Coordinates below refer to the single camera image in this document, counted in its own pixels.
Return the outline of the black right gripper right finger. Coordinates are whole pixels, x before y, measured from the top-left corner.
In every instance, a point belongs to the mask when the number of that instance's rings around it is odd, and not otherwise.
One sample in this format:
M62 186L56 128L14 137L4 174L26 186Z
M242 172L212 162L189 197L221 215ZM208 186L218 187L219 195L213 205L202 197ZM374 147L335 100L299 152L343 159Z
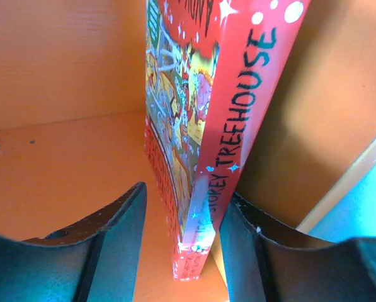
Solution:
M324 241L234 194L220 241L231 301L376 301L376 237Z

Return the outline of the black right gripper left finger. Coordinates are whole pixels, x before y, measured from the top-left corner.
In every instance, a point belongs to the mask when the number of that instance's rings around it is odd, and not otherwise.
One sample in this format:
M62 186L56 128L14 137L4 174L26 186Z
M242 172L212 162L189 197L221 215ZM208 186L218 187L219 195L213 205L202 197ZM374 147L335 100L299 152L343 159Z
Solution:
M138 182L46 237L0 235L0 301L132 301L146 204Z

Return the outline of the red treehouse book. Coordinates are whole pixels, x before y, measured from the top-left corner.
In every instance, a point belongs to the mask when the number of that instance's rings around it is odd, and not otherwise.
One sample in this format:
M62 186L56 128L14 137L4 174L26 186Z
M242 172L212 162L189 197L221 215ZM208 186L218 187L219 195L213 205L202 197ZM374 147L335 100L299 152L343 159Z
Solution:
M197 279L308 1L147 1L145 151L173 246Z

